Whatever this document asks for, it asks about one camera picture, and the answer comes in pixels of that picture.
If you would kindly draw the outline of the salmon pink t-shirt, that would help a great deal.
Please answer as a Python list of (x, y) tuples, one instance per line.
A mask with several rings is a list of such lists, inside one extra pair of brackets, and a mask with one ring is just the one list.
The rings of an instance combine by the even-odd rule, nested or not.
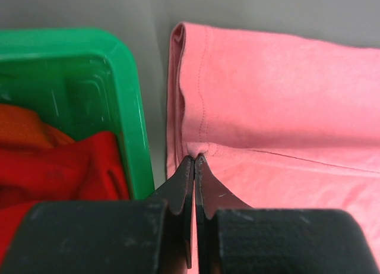
[(180, 23), (167, 163), (203, 154), (258, 208), (342, 209), (379, 258), (379, 50)]

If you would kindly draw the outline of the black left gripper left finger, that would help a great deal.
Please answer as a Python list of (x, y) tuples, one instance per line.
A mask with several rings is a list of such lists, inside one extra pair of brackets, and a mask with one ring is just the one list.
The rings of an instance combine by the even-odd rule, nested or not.
[(26, 214), (2, 273), (186, 273), (192, 266), (194, 160), (150, 197), (52, 201)]

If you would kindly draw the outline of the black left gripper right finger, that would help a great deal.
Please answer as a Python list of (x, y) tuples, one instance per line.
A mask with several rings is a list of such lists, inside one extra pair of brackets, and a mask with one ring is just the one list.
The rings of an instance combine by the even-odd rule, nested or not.
[(200, 273), (378, 273), (354, 218), (336, 209), (257, 209), (194, 163)]

